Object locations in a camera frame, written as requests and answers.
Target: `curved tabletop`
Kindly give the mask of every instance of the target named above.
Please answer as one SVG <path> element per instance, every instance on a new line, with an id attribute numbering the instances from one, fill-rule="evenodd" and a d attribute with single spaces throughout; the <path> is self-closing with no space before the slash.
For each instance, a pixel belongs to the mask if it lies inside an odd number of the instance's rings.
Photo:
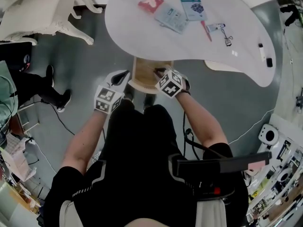
<path id="1" fill-rule="evenodd" d="M 173 61 L 201 59 L 227 65 L 248 75 L 261 87 L 268 86 L 276 69 L 276 55 L 265 28 L 241 0 L 201 0 L 207 14 L 206 24 L 225 23 L 232 45 L 225 45 L 221 31 L 211 33 L 212 42 L 199 21 L 191 21 L 182 35 L 159 25 L 152 14 L 138 7 L 141 0 L 109 0 L 105 22 L 114 42 L 136 57 Z M 164 0 L 184 13 L 180 0 Z M 273 67 L 262 61 L 258 44 L 262 43 Z"/>

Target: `black sneaker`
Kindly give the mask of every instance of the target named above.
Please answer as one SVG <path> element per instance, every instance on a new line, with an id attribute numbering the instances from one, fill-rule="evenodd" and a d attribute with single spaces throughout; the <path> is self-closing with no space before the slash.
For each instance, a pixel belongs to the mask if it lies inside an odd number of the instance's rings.
<path id="1" fill-rule="evenodd" d="M 148 94 L 148 93 L 145 94 L 143 110 L 153 106 L 155 101 L 156 101 L 156 95 L 155 94 Z"/>
<path id="2" fill-rule="evenodd" d="M 127 99 L 131 102 L 134 101 L 134 88 L 127 84 L 126 87 L 125 87 L 125 90 L 124 90 L 124 99 Z"/>
<path id="3" fill-rule="evenodd" d="M 48 65 L 46 68 L 46 79 L 49 81 L 49 84 L 54 87 L 54 81 L 53 81 L 53 66 Z"/>
<path id="4" fill-rule="evenodd" d="M 70 100 L 71 100 L 71 91 L 67 89 L 63 94 L 62 106 L 57 107 L 57 111 L 62 113 L 65 110 L 66 105 L 70 102 Z"/>

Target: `gray floor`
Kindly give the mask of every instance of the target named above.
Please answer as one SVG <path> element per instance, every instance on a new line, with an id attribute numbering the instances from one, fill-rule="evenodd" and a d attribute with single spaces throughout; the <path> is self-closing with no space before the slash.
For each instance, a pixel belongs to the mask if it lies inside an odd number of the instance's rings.
<path id="1" fill-rule="evenodd" d="M 212 71 L 202 61 L 175 62 L 176 69 L 188 76 L 192 85 L 192 96 L 218 119 L 229 142 L 238 138 L 252 124 L 259 121 L 266 111 L 275 107 L 279 90 L 282 34 L 278 6 L 273 1 L 255 7 L 253 11 L 267 29 L 276 51 L 277 69 L 269 87 L 259 87 L 242 73 Z M 97 85 L 108 73 L 120 69 L 131 70 L 133 64 L 133 57 L 122 51 L 108 35 L 104 13 L 93 14 L 84 10 L 81 15 L 82 19 L 71 18 L 71 22 L 93 37 L 94 45 L 87 45 L 79 38 L 60 33 L 56 36 L 39 35 L 38 45 L 33 48 L 32 64 L 29 70 L 31 73 L 44 76 L 46 66 L 52 64 L 55 69 L 55 89 L 60 93 L 67 88 L 72 89 L 72 100 L 65 112 L 60 114 L 60 118 L 74 133 L 79 131 L 92 114 L 93 96 Z M 136 93 L 134 103 L 137 110 L 142 110 L 142 102 L 143 94 Z M 183 150 L 181 107 L 176 100 L 167 99 L 165 96 L 159 96 L 157 103 L 165 106 L 173 118 L 178 145 Z M 31 123 L 39 119 L 40 125 L 32 129 L 31 134 L 57 171 L 72 137 L 71 134 L 63 128 L 49 105 L 35 104 L 27 109 L 27 114 Z M 262 124 L 268 122 L 269 116 L 268 113 L 263 122 L 231 144 L 234 155 L 249 154 L 259 148 L 260 142 L 257 135 Z M 98 148 L 102 148 L 103 143 L 104 140 L 101 137 Z M 41 182 L 50 187 L 54 172 L 35 146 L 27 148 L 40 159 L 34 165 L 37 167 L 37 181 L 40 177 Z M 194 159 L 189 146 L 186 156 L 188 159 Z M 32 154 L 28 155 L 28 161 L 35 161 L 35 157 Z"/>

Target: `blue package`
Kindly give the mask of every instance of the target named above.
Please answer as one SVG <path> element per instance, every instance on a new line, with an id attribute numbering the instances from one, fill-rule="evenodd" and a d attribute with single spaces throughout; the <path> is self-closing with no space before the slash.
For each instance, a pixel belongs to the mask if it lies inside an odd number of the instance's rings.
<path id="1" fill-rule="evenodd" d="M 188 24 L 186 16 L 167 3 L 163 3 L 157 9 L 155 19 L 161 22 L 162 26 L 168 27 L 179 34 L 183 33 Z"/>
<path id="2" fill-rule="evenodd" d="M 188 20 L 207 20 L 201 0 L 181 0 L 181 3 Z"/>

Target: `wrist strap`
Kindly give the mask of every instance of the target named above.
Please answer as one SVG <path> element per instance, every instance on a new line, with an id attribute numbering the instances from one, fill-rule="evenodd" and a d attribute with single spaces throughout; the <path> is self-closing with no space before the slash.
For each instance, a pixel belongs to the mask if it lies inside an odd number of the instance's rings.
<path id="1" fill-rule="evenodd" d="M 189 95 L 191 95 L 189 91 L 184 90 L 184 89 L 182 89 L 179 93 L 188 93 Z"/>

